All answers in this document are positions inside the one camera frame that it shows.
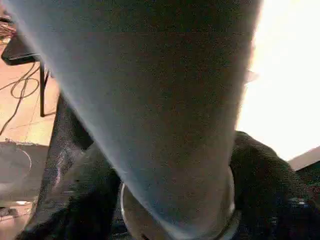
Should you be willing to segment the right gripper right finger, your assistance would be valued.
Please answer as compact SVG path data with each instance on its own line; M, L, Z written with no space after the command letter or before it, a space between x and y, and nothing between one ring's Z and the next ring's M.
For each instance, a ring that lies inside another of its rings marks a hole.
M235 133L230 160L235 207L241 220L235 240L318 240L320 206L290 165L269 146Z

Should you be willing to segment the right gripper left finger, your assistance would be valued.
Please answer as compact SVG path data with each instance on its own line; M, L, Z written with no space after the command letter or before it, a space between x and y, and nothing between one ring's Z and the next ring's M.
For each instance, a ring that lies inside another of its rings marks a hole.
M17 240L106 240L120 178L92 144L37 207Z

